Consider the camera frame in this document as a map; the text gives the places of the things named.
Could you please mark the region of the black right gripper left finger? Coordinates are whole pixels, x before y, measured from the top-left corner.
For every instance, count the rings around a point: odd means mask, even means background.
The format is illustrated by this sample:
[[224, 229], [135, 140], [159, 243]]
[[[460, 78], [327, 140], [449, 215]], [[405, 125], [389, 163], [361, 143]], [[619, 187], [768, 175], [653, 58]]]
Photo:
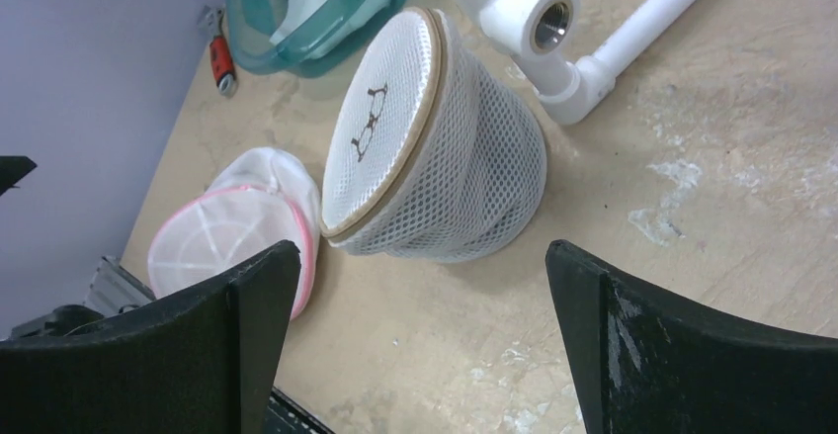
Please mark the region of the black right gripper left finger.
[[282, 241], [64, 336], [1, 344], [5, 433], [259, 433], [300, 275]]

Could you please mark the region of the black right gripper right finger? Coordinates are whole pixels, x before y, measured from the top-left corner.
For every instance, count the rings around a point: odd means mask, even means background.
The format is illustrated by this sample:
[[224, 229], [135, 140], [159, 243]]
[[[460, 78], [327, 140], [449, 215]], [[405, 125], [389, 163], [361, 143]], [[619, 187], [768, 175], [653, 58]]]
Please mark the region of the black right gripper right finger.
[[590, 433], [833, 433], [837, 342], [747, 320], [566, 240], [549, 288]]

